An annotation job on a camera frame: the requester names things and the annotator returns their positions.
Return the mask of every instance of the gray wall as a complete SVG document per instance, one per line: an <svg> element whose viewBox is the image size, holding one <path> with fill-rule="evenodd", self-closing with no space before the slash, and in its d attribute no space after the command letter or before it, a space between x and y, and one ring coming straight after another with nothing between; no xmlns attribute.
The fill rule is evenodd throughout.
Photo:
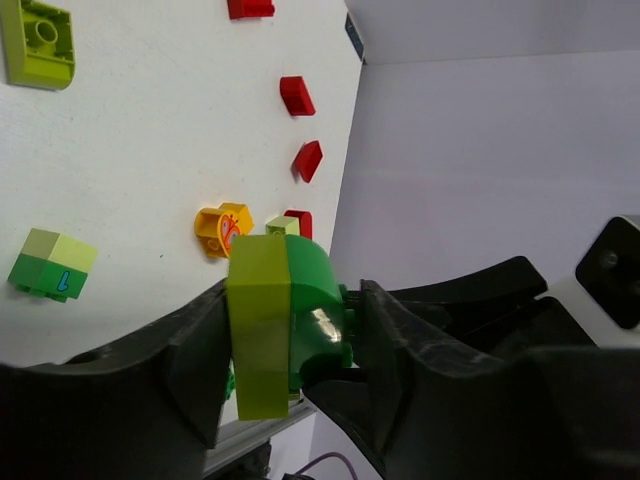
<svg viewBox="0 0 640 480"><path fill-rule="evenodd" d="M640 48L637 0L346 0L371 64Z"/></svg>
<svg viewBox="0 0 640 480"><path fill-rule="evenodd" d="M640 2L346 1L370 66L331 251L341 281L401 288L526 255L551 283L609 217L640 212ZM318 415L311 458L331 450L379 479ZM311 473L349 478L332 460Z"/></svg>
<svg viewBox="0 0 640 480"><path fill-rule="evenodd" d="M640 51L365 68L331 257L350 286L526 255L555 281L640 211Z"/></svg>

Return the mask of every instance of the light green brick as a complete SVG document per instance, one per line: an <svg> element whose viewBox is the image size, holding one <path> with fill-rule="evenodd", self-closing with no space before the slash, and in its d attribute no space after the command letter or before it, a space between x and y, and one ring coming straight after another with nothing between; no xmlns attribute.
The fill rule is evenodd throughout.
<svg viewBox="0 0 640 480"><path fill-rule="evenodd" d="M75 71L71 15L32 0L0 0L9 83L63 89Z"/></svg>
<svg viewBox="0 0 640 480"><path fill-rule="evenodd" d="M291 279L285 237L236 237L226 288L238 416L286 417Z"/></svg>
<svg viewBox="0 0 640 480"><path fill-rule="evenodd" d="M294 217L276 217L267 223L269 235L300 235L300 220Z"/></svg>
<svg viewBox="0 0 640 480"><path fill-rule="evenodd" d="M60 233L32 228L20 253L89 273L98 249Z"/></svg>

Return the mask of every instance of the purple wire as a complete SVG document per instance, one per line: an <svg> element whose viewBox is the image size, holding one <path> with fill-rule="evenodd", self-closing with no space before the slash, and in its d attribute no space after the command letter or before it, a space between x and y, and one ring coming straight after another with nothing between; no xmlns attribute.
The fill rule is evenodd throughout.
<svg viewBox="0 0 640 480"><path fill-rule="evenodd" d="M347 468L349 469L349 473L351 474L351 478L353 480L358 480L358 475L356 474L356 471L353 468L353 465L351 465L351 462L349 461L349 459L347 457L345 457L344 455L342 455L341 453L338 453L338 452L329 452L329 453L325 453L324 455L320 455L318 458L316 458L315 460L313 460L312 462L308 463L307 465L302 467L300 470L298 470L295 474L296 475L302 475L304 472L306 472L307 470L315 467L317 464L319 464L323 460L326 460L327 458L331 458L331 457L338 458L338 459L342 460L344 462L344 464L347 466Z"/></svg>

